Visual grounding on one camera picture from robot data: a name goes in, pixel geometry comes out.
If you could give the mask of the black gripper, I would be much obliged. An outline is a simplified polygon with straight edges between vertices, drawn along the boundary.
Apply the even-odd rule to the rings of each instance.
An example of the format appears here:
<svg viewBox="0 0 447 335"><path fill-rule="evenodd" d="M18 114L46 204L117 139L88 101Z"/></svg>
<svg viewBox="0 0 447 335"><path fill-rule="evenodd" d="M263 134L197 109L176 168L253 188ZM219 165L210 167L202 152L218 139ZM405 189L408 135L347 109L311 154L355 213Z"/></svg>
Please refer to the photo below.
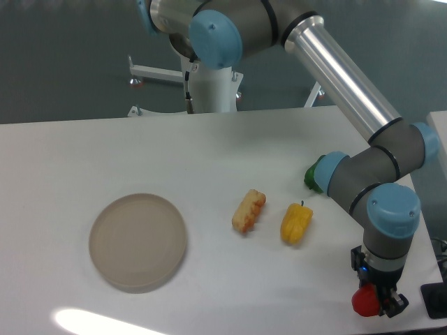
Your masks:
<svg viewBox="0 0 447 335"><path fill-rule="evenodd" d="M351 249L351 268L357 274L358 287L368 283L376 286L379 316L393 318L409 305L408 299L397 292L406 259L407 255L395 259L380 258L364 245Z"/></svg>

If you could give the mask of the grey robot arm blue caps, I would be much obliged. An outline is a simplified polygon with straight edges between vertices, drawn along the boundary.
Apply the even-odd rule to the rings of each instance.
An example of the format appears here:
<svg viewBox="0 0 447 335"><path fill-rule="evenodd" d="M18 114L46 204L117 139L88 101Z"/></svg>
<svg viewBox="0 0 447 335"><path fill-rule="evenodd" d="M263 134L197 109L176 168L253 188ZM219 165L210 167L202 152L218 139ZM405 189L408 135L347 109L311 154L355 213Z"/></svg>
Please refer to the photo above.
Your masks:
<svg viewBox="0 0 447 335"><path fill-rule="evenodd" d="M359 279L352 299L361 316L394 317L407 306L397 291L420 200L398 181L438 154L439 137L424 123L406 123L325 30L303 1L138 1L149 34L169 35L183 58L189 114L231 112L233 67L274 45L296 56L368 142L356 156L334 151L307 171L313 186L332 198L364 230L351 251Z"/></svg>

